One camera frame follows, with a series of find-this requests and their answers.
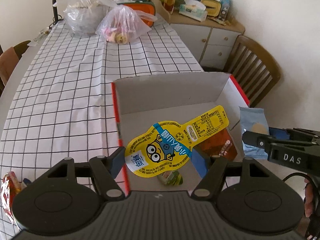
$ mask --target screw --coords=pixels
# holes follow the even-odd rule
[[[205,188],[198,188],[194,193],[197,197],[207,197],[210,195],[210,191]]]
[[[119,190],[119,189],[116,189],[116,188],[114,188],[114,189],[109,189],[109,190],[107,191],[107,196],[108,196],[108,197],[120,197],[121,195],[122,195],[122,191]]]

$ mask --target yellow package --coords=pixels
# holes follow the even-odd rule
[[[192,148],[229,125],[222,106],[180,125],[174,121],[154,124],[126,147],[125,162],[134,174],[151,178],[182,167]]]

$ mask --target ribbed gray panel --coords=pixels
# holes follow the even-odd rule
[[[22,232],[15,240],[302,240],[295,232],[256,236],[224,222],[208,202],[187,192],[132,192],[110,202],[89,226],[65,236],[35,236]]]

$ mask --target bottle of amber liquid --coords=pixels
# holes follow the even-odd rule
[[[164,0],[163,7],[172,14],[175,2],[176,0]]]

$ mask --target light blue snack packet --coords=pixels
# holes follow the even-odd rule
[[[245,131],[269,134],[269,126],[262,108],[240,107],[240,125],[241,135]],[[246,157],[252,157],[259,160],[268,158],[268,154],[265,153],[264,149],[247,145],[243,142],[242,145]]]

